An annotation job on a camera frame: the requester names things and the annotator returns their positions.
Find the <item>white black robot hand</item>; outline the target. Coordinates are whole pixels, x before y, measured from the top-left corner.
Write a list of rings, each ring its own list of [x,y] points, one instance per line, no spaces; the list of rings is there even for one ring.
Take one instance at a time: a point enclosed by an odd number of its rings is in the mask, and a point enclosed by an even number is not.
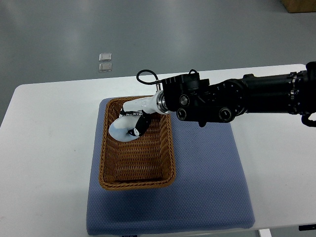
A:
[[[128,134],[134,137],[142,136],[149,128],[152,117],[150,114],[158,113],[167,115],[172,113],[166,104],[163,91],[158,91],[153,96],[138,98],[124,102],[119,116],[139,116],[135,127],[128,130]]]

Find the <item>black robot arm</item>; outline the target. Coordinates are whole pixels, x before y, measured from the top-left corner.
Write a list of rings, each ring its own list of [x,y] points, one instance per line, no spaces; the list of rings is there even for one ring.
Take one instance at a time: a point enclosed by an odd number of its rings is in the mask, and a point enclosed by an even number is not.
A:
[[[142,136],[150,126],[152,114],[176,113],[181,121],[228,123],[245,113],[288,113],[301,115],[301,121],[314,127],[310,116],[316,111],[316,64],[285,75],[256,77],[244,75],[210,84],[196,70],[155,80],[160,90],[154,96],[125,102],[118,122],[128,134]]]

